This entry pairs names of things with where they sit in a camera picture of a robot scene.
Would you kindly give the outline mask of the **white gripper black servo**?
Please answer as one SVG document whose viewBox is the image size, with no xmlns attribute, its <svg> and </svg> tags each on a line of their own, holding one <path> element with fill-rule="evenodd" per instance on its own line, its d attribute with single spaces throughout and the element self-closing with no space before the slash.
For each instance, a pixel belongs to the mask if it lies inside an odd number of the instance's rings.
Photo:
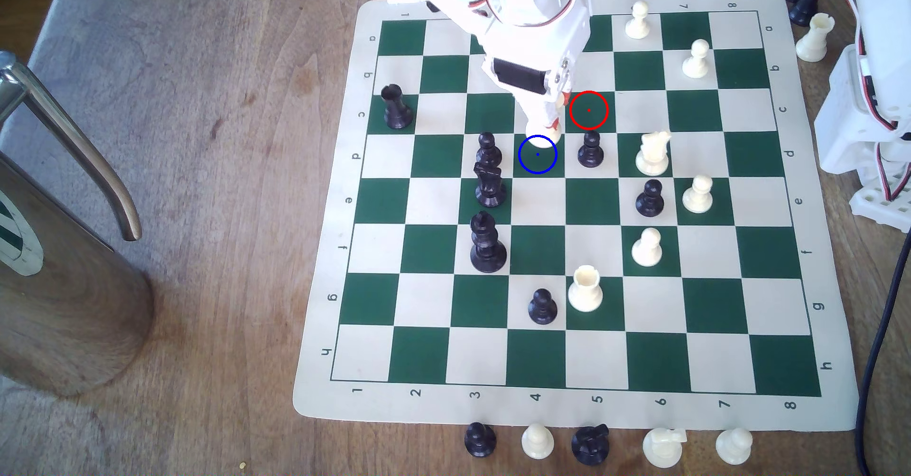
<svg viewBox="0 0 911 476">
<path fill-rule="evenodd" d="M 484 0 L 492 20 L 477 40 L 487 73 L 527 117 L 525 132 L 562 132 L 575 62 L 586 45 L 590 13 L 582 0 Z"/>
</svg>

